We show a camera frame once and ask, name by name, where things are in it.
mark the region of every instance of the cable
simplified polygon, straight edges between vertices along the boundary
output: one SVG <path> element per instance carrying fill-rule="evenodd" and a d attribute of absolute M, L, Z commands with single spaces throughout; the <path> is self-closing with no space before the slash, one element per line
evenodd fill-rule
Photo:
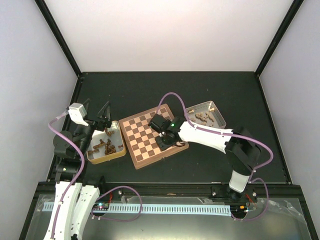
<path fill-rule="evenodd" d="M 176 94 L 175 92 L 168 92 L 167 94 L 165 94 L 165 95 L 161 98 L 161 100 L 160 100 L 160 102 L 159 102 L 159 105 L 158 105 L 158 107 L 157 107 L 157 109 L 156 109 L 156 113 L 158 113 L 158 111 L 159 111 L 159 109 L 160 109 L 160 106 L 161 106 L 162 102 L 164 101 L 164 99 L 165 99 L 167 96 L 169 96 L 169 95 L 174 95 L 174 96 L 176 96 L 176 97 L 180 100 L 180 103 L 181 103 L 181 105 L 182 105 L 183 113 L 184 113 L 184 117 L 185 117 L 186 121 L 187 121 L 192 127 L 194 127 L 195 125 L 190 121 L 190 119 L 189 119 L 189 117 L 188 117 L 188 114 L 187 114 L 187 110 L 186 110 L 186 106 L 185 106 L 184 101 L 183 101 L 182 98 L 181 98 L 178 94 Z M 256 140 L 256 139 L 253 139 L 253 138 L 251 138 L 251 137 L 242 136 L 242 135 L 233 134 L 233 133 L 221 133 L 221 132 L 219 132 L 219 131 L 214 131 L 214 130 L 205 129 L 205 128 L 202 128 L 202 127 L 200 127 L 200 126 L 197 126 L 196 129 L 199 129 L 199 130 L 202 130 L 202 131 L 205 131 L 205 132 L 208 132 L 208 133 L 213 133 L 213 134 L 222 135 L 222 136 L 229 136 L 229 137 L 235 137 L 235 138 L 238 138 L 238 139 L 248 140 L 248 141 L 253 142 L 253 143 L 257 144 L 257 145 L 260 145 L 261 147 L 263 147 L 264 149 L 266 149 L 266 150 L 269 152 L 269 154 L 270 154 L 270 158 L 269 158 L 267 161 L 265 161 L 265 162 L 263 162 L 263 163 L 255 166 L 255 167 L 252 169 L 251 175 L 250 175 L 250 177 L 249 177 L 249 179 L 248 179 L 249 182 L 250 182 L 253 174 L 256 172 L 257 169 L 259 169 L 259 168 L 261 168 L 261 167 L 263 167 L 263 166 L 271 163 L 271 161 L 274 159 L 274 153 L 272 152 L 272 150 L 271 150 L 267 145 L 265 145 L 263 142 L 260 142 L 260 141 L 258 141 L 258 140 Z"/>
<path fill-rule="evenodd" d="M 67 143 L 69 143 L 79 154 L 80 156 L 80 159 L 81 159 L 81 166 L 79 168 L 79 171 L 77 172 L 77 174 L 74 176 L 74 178 L 71 180 L 71 182 L 69 183 L 69 185 L 66 187 L 66 189 L 64 190 L 64 192 L 62 193 L 61 195 L 61 198 L 60 198 L 60 202 L 63 202 L 64 200 L 64 197 L 65 195 L 67 194 L 69 188 L 76 182 L 76 180 L 78 179 L 78 177 L 80 176 L 80 174 L 82 173 L 84 167 L 85 167 L 85 157 L 83 155 L 83 153 L 81 152 L 81 150 L 77 147 L 76 144 L 74 144 L 70 139 L 68 139 L 66 136 L 64 136 L 62 133 L 58 132 L 57 130 L 55 130 L 53 127 L 52 127 L 52 124 L 56 121 L 58 121 L 59 119 L 63 118 L 64 116 L 68 115 L 68 111 L 64 111 L 61 115 L 57 116 L 55 119 L 53 119 L 52 121 L 49 122 L 48 124 L 48 127 L 49 129 L 54 132 L 56 135 L 58 135 L 60 138 L 62 138 L 63 140 L 65 140 Z M 127 189 L 130 189 L 132 190 L 135 194 L 137 194 L 137 196 L 139 197 L 139 200 L 140 200 L 140 211 L 139 213 L 132 219 L 129 219 L 129 220 L 119 220 L 119 219 L 113 219 L 113 218 L 103 218 L 103 219 L 107 219 L 107 220 L 112 220 L 112 221 L 118 221 L 118 222 L 130 222 L 130 221 L 133 221 L 135 219 L 137 219 L 141 213 L 141 210 L 142 210 L 142 199 L 139 195 L 139 193 L 134 190 L 133 188 L 129 187 L 129 186 L 119 186 L 119 187 L 115 187 L 113 189 L 111 189 L 110 191 L 108 191 L 107 193 L 103 194 L 102 196 L 98 197 L 97 200 L 101 199 L 102 197 L 104 197 L 105 195 L 109 194 L 110 192 L 116 190 L 116 189 L 119 189 L 119 188 L 127 188 Z M 52 230 L 51 230 L 51 239 L 54 239 L 55 237 L 55 231 L 56 231 L 56 225 L 57 225 L 57 220 L 58 220 L 58 215 L 59 215 L 59 211 L 60 211 L 60 207 L 61 205 L 59 204 L 57 206 L 57 209 L 56 209 L 56 212 L 55 212 L 55 215 L 54 215 L 54 219 L 53 219 L 53 224 L 52 224 Z"/>
<path fill-rule="evenodd" d="M 257 219 L 261 218 L 261 217 L 266 213 L 266 211 L 268 210 L 268 206 L 269 206 L 269 192 L 268 192 L 267 185 L 266 185 L 266 183 L 265 183 L 260 177 L 257 177 L 257 178 L 255 178 L 255 179 L 253 179 L 251 182 L 254 183 L 255 181 L 260 181 L 260 182 L 262 182 L 263 185 L 264 185 L 265 194 L 266 194 L 266 204 L 265 204 L 265 208 L 263 209 L 263 211 L 262 211 L 258 216 L 255 216 L 255 217 L 249 218 L 249 219 L 236 218 L 236 217 L 231 213 L 231 217 L 232 217 L 234 220 L 242 221 L 242 222 L 254 221 L 254 220 L 257 220 Z"/>
<path fill-rule="evenodd" d="M 128 223 L 128 222 L 132 222 L 134 220 L 136 220 L 140 214 L 141 214 L 141 211 L 142 211 L 142 206 L 143 206 L 143 203 L 142 203 L 142 198 L 140 196 L 140 194 L 132 187 L 130 186 L 117 186 L 115 188 L 112 188 L 111 190 L 107 191 L 106 193 L 102 194 L 100 197 L 97 198 L 97 201 L 102 199 L 104 196 L 108 195 L 109 193 L 113 192 L 114 190 L 117 190 L 117 189 L 130 189 L 131 191 L 133 191 L 139 198 L 139 201 L 140 201 L 140 209 L 139 209 L 139 212 L 135 215 L 135 217 L 133 218 L 130 218 L 130 219 L 126 219 L 126 220 L 122 220 L 122 219 L 116 219 L 116 218 L 109 218 L 109 217 L 102 217 L 102 216 L 95 216 L 94 213 L 93 213 L 93 210 L 91 211 L 91 215 L 92 215 L 92 219 L 94 219 L 95 217 L 97 217 L 98 219 L 103 219 L 103 220 L 110 220 L 110 221 L 115 221 L 115 222 L 121 222 L 121 223 Z"/>

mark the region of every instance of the perforated metal strip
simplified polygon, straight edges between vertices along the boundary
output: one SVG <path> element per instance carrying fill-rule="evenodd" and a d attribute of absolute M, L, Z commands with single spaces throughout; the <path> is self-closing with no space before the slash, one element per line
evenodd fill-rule
<path fill-rule="evenodd" d="M 42 211 L 52 212 L 53 202 L 45 202 Z M 95 210 L 94 213 L 137 214 L 140 204 L 111 203 L 108 210 Z M 231 216 L 230 206 L 224 205 L 183 205 L 183 204 L 143 204 L 142 214 L 188 214 Z"/>

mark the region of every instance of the black tabletop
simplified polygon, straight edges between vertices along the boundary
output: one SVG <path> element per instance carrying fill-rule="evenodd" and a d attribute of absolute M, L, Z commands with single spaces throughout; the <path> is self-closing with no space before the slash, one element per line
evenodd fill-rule
<path fill-rule="evenodd" d="M 89 72 L 84 74 L 77 102 L 91 99 L 90 118 L 110 101 L 112 120 L 118 121 L 156 107 L 168 92 L 179 94 L 186 107 L 213 101 L 226 121 L 226 128 L 243 126 L 272 149 L 273 162 L 254 176 L 268 183 L 288 180 L 264 95 L 253 72 Z M 174 96 L 167 97 L 164 103 L 174 116 L 183 116 L 181 104 Z M 259 162 L 268 158 L 263 149 Z M 129 151 L 108 162 L 88 163 L 86 177 L 104 175 L 106 181 L 119 183 L 227 183 L 231 173 L 225 154 L 191 142 L 187 150 L 138 170 Z"/>

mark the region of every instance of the white wall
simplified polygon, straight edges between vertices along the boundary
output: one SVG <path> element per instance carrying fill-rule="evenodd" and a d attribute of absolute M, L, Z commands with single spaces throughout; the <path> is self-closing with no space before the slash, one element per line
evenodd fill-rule
<path fill-rule="evenodd" d="M 255 71 L 293 0 L 45 0 L 90 71 Z"/>
<path fill-rule="evenodd" d="M 285 159 L 320 235 L 320 1 L 304 1 L 263 71 Z"/>
<path fill-rule="evenodd" d="M 0 1 L 0 32 L 0 239 L 15 240 L 77 78 L 33 0 Z"/>

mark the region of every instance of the chessboard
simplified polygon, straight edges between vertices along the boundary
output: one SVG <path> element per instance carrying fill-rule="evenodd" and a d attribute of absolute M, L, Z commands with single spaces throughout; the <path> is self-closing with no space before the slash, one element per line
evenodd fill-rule
<path fill-rule="evenodd" d="M 159 133 L 148 126 L 156 110 L 157 107 L 154 107 L 119 121 L 135 169 L 143 168 L 189 147 L 186 142 L 182 147 L 171 146 L 165 151 L 160 150 L 155 140 Z M 158 114 L 171 121 L 174 119 L 167 104 L 160 106 Z"/>

